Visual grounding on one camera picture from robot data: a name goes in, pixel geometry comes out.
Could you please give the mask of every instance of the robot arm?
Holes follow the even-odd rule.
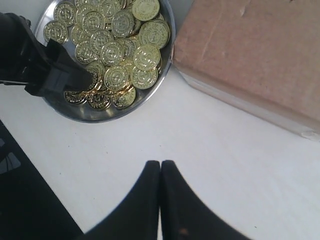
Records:
[[[59,43],[39,43],[30,21],[0,12],[0,84],[25,85],[33,96],[85,91],[92,75],[78,65]]]

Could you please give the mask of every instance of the metal bowl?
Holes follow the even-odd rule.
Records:
[[[51,4],[48,6],[48,8],[45,10],[43,15],[40,17],[39,22],[35,27],[34,35],[36,39],[43,45],[47,44],[44,38],[44,28],[48,22],[54,19],[55,7],[59,2],[62,2],[62,1],[74,3],[73,0],[53,0]],[[161,74],[159,75],[159,78],[153,87],[146,90],[140,90],[140,89],[136,90],[136,99],[130,107],[126,109],[117,109],[112,105],[106,110],[96,111],[90,108],[87,103],[82,105],[68,104],[63,96],[63,93],[49,94],[44,98],[45,101],[51,107],[53,107],[55,111],[57,111],[59,114],[69,119],[79,121],[79,122],[84,122],[84,123],[101,123],[101,122],[107,122],[107,121],[119,119],[131,113],[132,111],[140,107],[143,103],[145,103],[149,98],[151,98],[151,96],[159,88],[159,86],[161,85],[161,83],[163,82],[163,80],[165,79],[168,73],[168,70],[171,65],[171,62],[170,62],[171,48],[173,46],[173,42],[176,37],[175,19],[174,19],[174,14],[170,6],[170,3],[168,0],[159,0],[159,3],[160,3],[160,12],[171,28],[170,41],[168,45],[161,50],[161,56],[163,60]],[[68,41],[65,44],[63,44],[63,46],[68,51],[70,56],[75,60],[76,46],[71,42],[71,40],[68,39]]]

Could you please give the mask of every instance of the cardboard box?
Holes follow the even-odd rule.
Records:
[[[172,61],[194,88],[320,141],[320,1],[195,0]]]

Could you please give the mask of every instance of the white surface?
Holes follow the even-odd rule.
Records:
[[[47,2],[0,0],[0,11],[35,22]],[[146,104],[116,121],[74,122],[3,85],[0,118],[85,232],[118,205],[147,160],[170,159],[247,236],[319,239],[319,143],[192,89],[173,69]]]

